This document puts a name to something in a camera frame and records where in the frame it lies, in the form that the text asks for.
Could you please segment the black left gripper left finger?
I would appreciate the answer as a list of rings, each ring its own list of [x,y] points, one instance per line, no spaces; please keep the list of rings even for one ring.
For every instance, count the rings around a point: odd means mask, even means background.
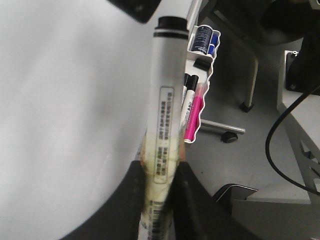
[[[145,200],[145,172],[134,160],[108,200],[63,240],[136,240]]]

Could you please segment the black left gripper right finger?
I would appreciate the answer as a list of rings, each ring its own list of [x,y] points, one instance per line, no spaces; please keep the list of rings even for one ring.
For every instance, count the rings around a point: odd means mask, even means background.
[[[236,240],[237,227],[195,176],[187,162],[180,162],[171,187],[177,240]]]

